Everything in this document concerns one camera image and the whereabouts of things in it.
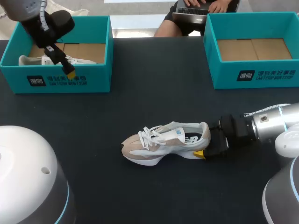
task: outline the black table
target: black table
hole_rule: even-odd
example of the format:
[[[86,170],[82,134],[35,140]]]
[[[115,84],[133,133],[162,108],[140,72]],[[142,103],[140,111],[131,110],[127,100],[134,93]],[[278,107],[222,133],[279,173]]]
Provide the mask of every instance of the black table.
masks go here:
[[[2,54],[7,42],[0,42]],[[120,143],[142,130],[295,103],[298,89],[218,90],[201,37],[115,39],[109,94],[14,95],[0,76],[0,125],[41,134],[54,148],[82,224],[265,224],[262,193],[279,171],[272,146],[224,159],[126,160]]]

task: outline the metal robot arm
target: metal robot arm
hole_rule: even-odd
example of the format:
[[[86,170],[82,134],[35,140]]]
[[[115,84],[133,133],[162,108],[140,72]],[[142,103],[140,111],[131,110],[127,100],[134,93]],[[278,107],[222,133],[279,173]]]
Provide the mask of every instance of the metal robot arm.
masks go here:
[[[239,116],[225,115],[209,127],[211,143],[195,156],[223,155],[230,148],[239,149],[254,141],[276,141],[282,164],[299,155],[299,103],[275,105]]]
[[[62,64],[69,79],[75,77],[74,67],[65,58],[65,53],[55,45],[75,26],[70,13],[57,11],[49,15],[45,11],[47,0],[0,0],[0,5],[9,19],[20,22],[37,46],[44,48],[54,64]]]

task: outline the cardboard box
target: cardboard box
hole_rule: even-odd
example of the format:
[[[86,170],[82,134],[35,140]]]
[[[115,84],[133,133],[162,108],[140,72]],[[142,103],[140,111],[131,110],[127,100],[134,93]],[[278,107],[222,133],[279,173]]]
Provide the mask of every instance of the cardboard box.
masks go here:
[[[204,46],[215,89],[299,86],[293,12],[209,14]]]
[[[113,62],[110,17],[73,18],[75,28],[61,38],[58,47],[71,57],[98,64],[74,65],[76,77],[73,80],[68,80],[60,64],[18,66],[21,55],[44,55],[18,23],[0,62],[0,70],[14,93],[110,92]]]

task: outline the white cable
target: white cable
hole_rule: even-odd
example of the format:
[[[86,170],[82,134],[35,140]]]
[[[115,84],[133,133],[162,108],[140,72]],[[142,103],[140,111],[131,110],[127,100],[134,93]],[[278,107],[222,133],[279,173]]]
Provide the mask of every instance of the white cable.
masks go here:
[[[250,117],[256,113],[260,113],[260,112],[264,112],[264,111],[268,111],[268,110],[272,110],[272,109],[275,109],[275,108],[279,108],[279,107],[282,107],[282,106],[288,106],[290,104],[277,104],[277,105],[274,105],[274,106],[269,106],[265,109],[262,109],[262,110],[259,110],[259,111],[256,111],[256,112],[252,112],[252,113],[245,113],[244,114],[244,117]]]
[[[46,17],[45,17],[45,9],[47,7],[47,0],[42,0],[41,3],[41,9],[39,11],[39,18],[41,20],[42,23],[42,28],[44,31],[47,31],[49,29],[47,21],[46,21]],[[46,47],[46,49],[48,49],[48,51],[54,51],[54,49],[51,46]]]

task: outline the yellow gripper tip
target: yellow gripper tip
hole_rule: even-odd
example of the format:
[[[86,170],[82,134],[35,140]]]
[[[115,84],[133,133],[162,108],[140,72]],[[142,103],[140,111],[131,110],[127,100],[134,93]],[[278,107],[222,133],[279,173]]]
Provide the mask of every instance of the yellow gripper tip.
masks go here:
[[[69,73],[69,74],[67,75],[67,78],[68,78],[69,80],[72,80],[74,77],[76,77],[76,73],[75,73],[75,71],[72,71],[71,73]]]
[[[205,156],[204,156],[204,151],[203,150],[194,152],[193,155],[195,155],[196,157],[202,158],[202,159],[206,159]]]

